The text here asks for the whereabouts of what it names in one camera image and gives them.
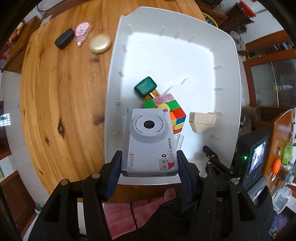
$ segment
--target pink sticker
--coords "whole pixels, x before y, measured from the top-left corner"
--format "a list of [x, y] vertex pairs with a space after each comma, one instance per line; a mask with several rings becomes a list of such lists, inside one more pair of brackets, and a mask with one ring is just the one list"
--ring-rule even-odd
[[84, 22], [84, 23], [79, 24], [75, 30], [75, 35], [77, 37], [84, 35], [86, 33], [86, 31], [88, 30], [88, 28], [89, 28], [88, 22]]
[[172, 94], [165, 94], [163, 95], [163, 98], [165, 99], [165, 102], [170, 102], [175, 99]]
[[161, 104], [164, 104], [165, 99], [162, 96], [159, 96], [159, 97], [153, 99], [153, 102], [156, 105], [161, 105]]

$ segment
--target round wooden table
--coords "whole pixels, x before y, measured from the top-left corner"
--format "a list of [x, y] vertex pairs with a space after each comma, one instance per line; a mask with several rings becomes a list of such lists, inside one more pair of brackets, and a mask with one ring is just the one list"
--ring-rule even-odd
[[[29, 41], [21, 76], [20, 107], [25, 141], [36, 172], [49, 194], [63, 178], [83, 180], [104, 164], [104, 108], [112, 47], [89, 50], [100, 33], [115, 39], [121, 15], [149, 6], [204, 20], [194, 0], [93, 0], [56, 16]], [[73, 40], [59, 50], [54, 41], [67, 29], [89, 22], [81, 47]], [[111, 202], [163, 195], [169, 187], [117, 185]]]

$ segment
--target camera lens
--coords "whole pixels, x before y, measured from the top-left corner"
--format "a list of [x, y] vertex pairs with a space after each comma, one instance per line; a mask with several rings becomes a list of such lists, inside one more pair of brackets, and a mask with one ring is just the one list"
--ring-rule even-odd
[[144, 127], [147, 129], [152, 129], [155, 126], [154, 122], [151, 120], [147, 120], [144, 122]]

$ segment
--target white plastic bin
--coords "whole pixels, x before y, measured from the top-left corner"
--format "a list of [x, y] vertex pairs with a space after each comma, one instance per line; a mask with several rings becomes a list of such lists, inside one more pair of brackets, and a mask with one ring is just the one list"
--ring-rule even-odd
[[[230, 35], [193, 17], [163, 9], [139, 7], [121, 16], [110, 63], [105, 109], [105, 162], [123, 148], [127, 108], [140, 108], [133, 88], [150, 76], [160, 94], [172, 93], [187, 117], [181, 149], [204, 170], [208, 145], [230, 166], [237, 142], [241, 81], [236, 46]], [[190, 112], [216, 112], [216, 126], [192, 131]], [[179, 176], [123, 177], [119, 184], [179, 183]]]

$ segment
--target gold compact case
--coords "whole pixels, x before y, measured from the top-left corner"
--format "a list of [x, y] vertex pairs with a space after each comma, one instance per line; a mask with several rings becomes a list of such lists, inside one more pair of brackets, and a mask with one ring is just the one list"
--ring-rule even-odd
[[107, 34], [98, 34], [89, 41], [89, 49], [93, 53], [104, 53], [111, 46], [111, 37]]

